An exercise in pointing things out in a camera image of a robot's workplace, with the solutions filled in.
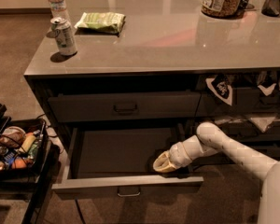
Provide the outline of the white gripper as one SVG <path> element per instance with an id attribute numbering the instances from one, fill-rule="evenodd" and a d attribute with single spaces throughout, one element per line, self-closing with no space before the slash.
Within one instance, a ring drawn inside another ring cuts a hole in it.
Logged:
<path id="1" fill-rule="evenodd" d="M 171 173 L 176 168 L 186 167 L 196 159 L 215 154 L 212 147 L 204 145 L 196 135 L 171 146 L 168 151 L 162 152 L 153 162 L 153 168 L 158 173 Z"/>

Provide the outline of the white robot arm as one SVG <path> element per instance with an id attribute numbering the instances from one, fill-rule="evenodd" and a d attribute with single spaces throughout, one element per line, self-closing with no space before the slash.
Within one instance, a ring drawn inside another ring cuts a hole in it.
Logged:
<path id="1" fill-rule="evenodd" d="M 214 123 L 199 124 L 195 135 L 163 151 L 153 169 L 170 173 L 219 151 L 263 182 L 257 224 L 280 224 L 280 161 L 228 137 Z"/>

